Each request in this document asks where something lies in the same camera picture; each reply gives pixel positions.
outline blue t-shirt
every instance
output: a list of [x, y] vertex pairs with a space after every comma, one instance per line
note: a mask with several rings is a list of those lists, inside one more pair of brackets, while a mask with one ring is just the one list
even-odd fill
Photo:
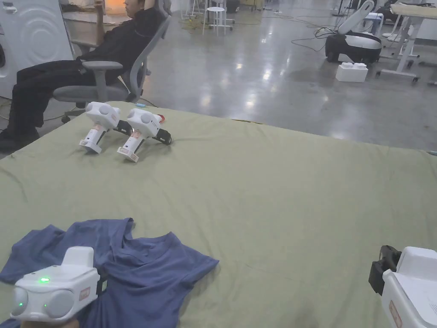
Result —
[[[133, 239], [133, 219], [90, 220], [67, 231], [32, 230], [12, 246], [0, 281], [60, 265], [72, 246], [94, 248], [94, 266], [108, 274], [106, 292], [78, 313], [80, 328], [176, 327], [184, 297], [217, 260], [183, 245], [173, 234]], [[0, 328], [16, 328], [9, 319]]]

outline white robot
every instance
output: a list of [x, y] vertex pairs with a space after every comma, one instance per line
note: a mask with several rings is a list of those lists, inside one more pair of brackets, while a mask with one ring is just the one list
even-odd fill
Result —
[[380, 294], [393, 328], [437, 327], [437, 252], [383, 246], [372, 263], [369, 283]]
[[15, 283], [10, 317], [51, 323], [73, 318], [106, 290], [93, 260], [93, 248], [70, 247], [61, 265], [26, 274]]
[[328, 62], [371, 64], [379, 59], [382, 49], [381, 40], [371, 34], [352, 32], [352, 29], [372, 11], [373, 6], [372, 0], [366, 0], [338, 27], [335, 34], [326, 38], [325, 55]]
[[119, 108], [93, 101], [88, 104], [85, 111], [86, 115], [94, 121], [94, 126], [79, 145], [88, 151], [100, 154], [102, 149], [97, 144], [109, 130], [114, 129], [128, 136], [132, 133], [130, 125], [120, 120]]
[[152, 137], [165, 145], [170, 145], [171, 135], [161, 129], [161, 119], [160, 115], [139, 108], [132, 109], [128, 115], [128, 123], [132, 126], [133, 132], [124, 146], [119, 147], [117, 153], [136, 163], [139, 157], [135, 152], [145, 139]]

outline gray office chair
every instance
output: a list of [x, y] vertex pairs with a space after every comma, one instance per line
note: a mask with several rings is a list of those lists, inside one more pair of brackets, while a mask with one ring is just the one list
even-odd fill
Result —
[[[142, 95], [142, 85], [146, 75], [151, 74], [147, 69], [147, 56], [155, 48], [159, 39], [165, 37], [170, 19], [171, 16], [165, 18], [155, 36], [134, 62], [132, 68], [123, 73], [121, 78], [124, 83], [117, 79], [113, 84], [107, 85], [105, 80], [105, 72], [122, 68], [123, 66], [120, 63], [105, 61], [84, 62], [84, 68], [93, 71], [96, 78], [96, 86], [75, 85], [61, 87], [53, 92], [53, 97], [58, 101], [75, 102], [78, 108], [85, 108], [86, 103], [91, 101], [128, 101], [136, 103]], [[77, 44], [83, 52], [87, 52], [90, 48], [96, 46], [75, 40], [71, 42]], [[84, 112], [84, 109], [65, 112], [62, 122], [67, 123], [70, 120], [69, 116], [79, 116]]]

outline caster wheel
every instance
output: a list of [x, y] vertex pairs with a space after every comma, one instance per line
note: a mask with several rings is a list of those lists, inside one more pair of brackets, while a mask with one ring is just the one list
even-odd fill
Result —
[[334, 53], [333, 53], [333, 52], [328, 53], [328, 54], [326, 55], [326, 60], [327, 60], [329, 63], [333, 63], [333, 62], [335, 62], [335, 61], [336, 61], [336, 58], [335, 58]]
[[62, 123], [68, 123], [68, 122], [70, 122], [71, 121], [71, 118], [70, 117], [68, 117], [68, 116], [63, 116], [62, 118], [61, 118], [61, 122]]

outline chair backrest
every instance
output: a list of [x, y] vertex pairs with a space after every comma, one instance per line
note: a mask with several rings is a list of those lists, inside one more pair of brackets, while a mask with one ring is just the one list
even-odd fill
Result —
[[171, 16], [166, 17], [158, 28], [158, 31], [138, 56], [130, 71], [122, 74], [121, 78], [130, 91], [129, 100], [137, 101], [141, 96], [142, 85], [147, 73], [147, 56], [155, 48], [159, 39], [164, 38], [170, 24]]

